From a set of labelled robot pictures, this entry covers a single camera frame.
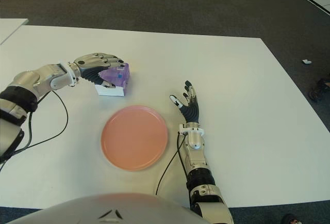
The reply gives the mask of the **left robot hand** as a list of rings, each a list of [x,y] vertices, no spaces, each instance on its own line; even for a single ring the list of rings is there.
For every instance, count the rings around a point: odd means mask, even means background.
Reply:
[[[124,68],[126,64],[115,55],[93,53],[78,57],[72,63],[69,63],[69,66],[77,77],[86,79],[95,85],[114,88],[115,85],[102,79],[99,73],[109,68]]]

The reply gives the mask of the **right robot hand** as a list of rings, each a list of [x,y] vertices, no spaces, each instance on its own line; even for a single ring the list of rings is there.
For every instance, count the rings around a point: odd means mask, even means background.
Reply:
[[[199,123],[199,104],[197,95],[193,85],[189,81],[185,81],[183,93],[187,101],[187,105],[183,104],[175,95],[170,95],[170,100],[179,109],[187,123]]]

